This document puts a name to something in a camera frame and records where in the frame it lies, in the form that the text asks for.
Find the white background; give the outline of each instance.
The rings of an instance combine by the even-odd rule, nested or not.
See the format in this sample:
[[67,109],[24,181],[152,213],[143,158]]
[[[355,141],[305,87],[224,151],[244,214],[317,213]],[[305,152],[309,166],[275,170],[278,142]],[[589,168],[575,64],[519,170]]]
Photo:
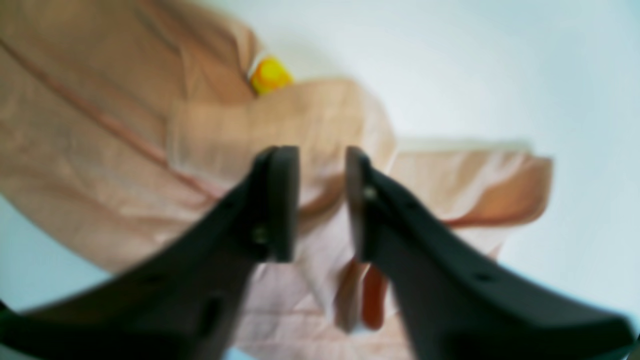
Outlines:
[[[640,1],[208,3],[251,25],[298,80],[359,80],[401,138],[516,140],[553,157],[547,212],[512,237],[500,262],[624,311],[640,329]],[[106,278],[0,200],[0,297],[9,305],[26,309]]]

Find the beige cloth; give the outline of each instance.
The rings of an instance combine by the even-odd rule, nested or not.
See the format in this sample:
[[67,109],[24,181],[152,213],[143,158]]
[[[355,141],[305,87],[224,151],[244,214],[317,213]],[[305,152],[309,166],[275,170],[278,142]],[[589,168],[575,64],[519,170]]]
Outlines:
[[[215,206],[256,152],[300,146],[296,259],[256,271],[236,345],[261,360],[411,358],[384,279],[351,263],[345,147],[363,148],[494,257],[509,229],[544,210],[550,162],[396,154],[381,104],[353,81],[257,97],[246,78],[262,50],[246,26],[180,1],[0,0],[0,192],[121,272]],[[347,335],[371,309],[365,323],[379,331]]]

